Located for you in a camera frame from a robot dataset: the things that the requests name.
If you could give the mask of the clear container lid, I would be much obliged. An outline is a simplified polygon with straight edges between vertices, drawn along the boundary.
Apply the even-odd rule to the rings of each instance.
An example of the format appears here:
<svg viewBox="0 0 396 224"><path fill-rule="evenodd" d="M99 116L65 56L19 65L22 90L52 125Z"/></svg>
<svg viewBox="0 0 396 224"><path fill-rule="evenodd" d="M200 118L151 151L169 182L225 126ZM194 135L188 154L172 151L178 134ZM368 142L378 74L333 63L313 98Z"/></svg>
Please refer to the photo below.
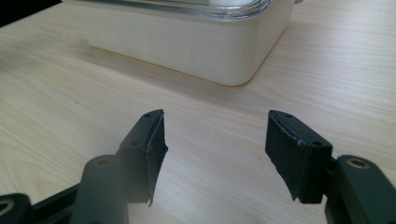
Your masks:
<svg viewBox="0 0 396 224"><path fill-rule="evenodd" d="M250 19L260 15L275 0L64 0L89 7L148 10L218 21Z"/></svg>

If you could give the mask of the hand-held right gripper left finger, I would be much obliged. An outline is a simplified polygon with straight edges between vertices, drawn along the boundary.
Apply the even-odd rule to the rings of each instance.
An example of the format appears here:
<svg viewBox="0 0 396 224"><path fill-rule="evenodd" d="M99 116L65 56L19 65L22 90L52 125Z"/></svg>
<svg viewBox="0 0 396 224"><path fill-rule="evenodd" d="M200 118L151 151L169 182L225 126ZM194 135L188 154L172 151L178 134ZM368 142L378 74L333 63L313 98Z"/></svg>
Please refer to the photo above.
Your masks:
<svg viewBox="0 0 396 224"><path fill-rule="evenodd" d="M130 204L152 204L167 150L164 112L144 114L116 154L86 163L70 224L131 224Z"/></svg>

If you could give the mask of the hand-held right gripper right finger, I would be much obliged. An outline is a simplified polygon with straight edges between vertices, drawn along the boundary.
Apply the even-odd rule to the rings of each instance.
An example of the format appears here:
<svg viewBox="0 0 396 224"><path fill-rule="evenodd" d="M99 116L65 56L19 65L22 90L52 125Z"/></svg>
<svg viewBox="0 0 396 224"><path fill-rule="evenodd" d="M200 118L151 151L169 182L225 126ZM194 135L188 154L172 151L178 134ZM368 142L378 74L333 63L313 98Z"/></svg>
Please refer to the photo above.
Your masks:
<svg viewBox="0 0 396 224"><path fill-rule="evenodd" d="M300 203L327 199L328 224L396 224L396 188L379 167L332 144L291 114L268 113L265 152Z"/></svg>

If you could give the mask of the cream plastic container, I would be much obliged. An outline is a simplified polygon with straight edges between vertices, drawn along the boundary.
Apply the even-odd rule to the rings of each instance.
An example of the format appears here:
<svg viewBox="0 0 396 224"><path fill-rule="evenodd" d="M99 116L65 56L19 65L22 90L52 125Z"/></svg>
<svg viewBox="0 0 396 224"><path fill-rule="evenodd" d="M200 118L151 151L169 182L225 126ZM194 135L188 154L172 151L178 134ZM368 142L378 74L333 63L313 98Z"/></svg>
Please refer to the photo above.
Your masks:
<svg viewBox="0 0 396 224"><path fill-rule="evenodd" d="M250 81L303 0L275 0L260 15L218 21L148 10L70 7L75 27L93 47L225 86Z"/></svg>

